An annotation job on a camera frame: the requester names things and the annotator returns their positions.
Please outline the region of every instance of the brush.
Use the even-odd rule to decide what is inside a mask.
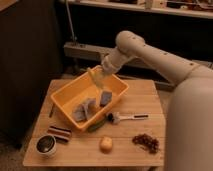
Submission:
[[[109,113],[107,115],[108,121],[112,122],[113,124],[118,124],[121,120],[144,120],[148,119],[147,114],[128,114],[128,115],[121,115],[119,112]]]

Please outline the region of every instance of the gray sponge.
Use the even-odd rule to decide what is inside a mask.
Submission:
[[[106,106],[112,99],[112,92],[103,91],[101,94],[100,106]]]

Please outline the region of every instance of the small bowl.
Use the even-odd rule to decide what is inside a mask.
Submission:
[[[39,154],[52,156],[56,152],[56,139],[52,135],[44,135],[39,138],[36,149]]]

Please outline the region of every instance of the brown food pieces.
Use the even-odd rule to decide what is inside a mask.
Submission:
[[[159,151],[159,141],[147,134],[133,137],[132,142],[134,144],[144,145],[151,154],[156,154]]]

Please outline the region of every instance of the white shelf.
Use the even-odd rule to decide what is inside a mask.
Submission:
[[[93,0],[68,0],[68,2],[69,4],[77,4],[77,5],[93,6],[93,7],[101,7],[101,8],[213,19],[213,13],[205,12],[205,11],[181,10],[181,9],[174,9],[174,8],[168,8],[168,7],[163,7],[163,8],[153,7],[152,9],[145,9],[144,6],[137,5],[137,4],[100,2],[100,1],[93,1]]]

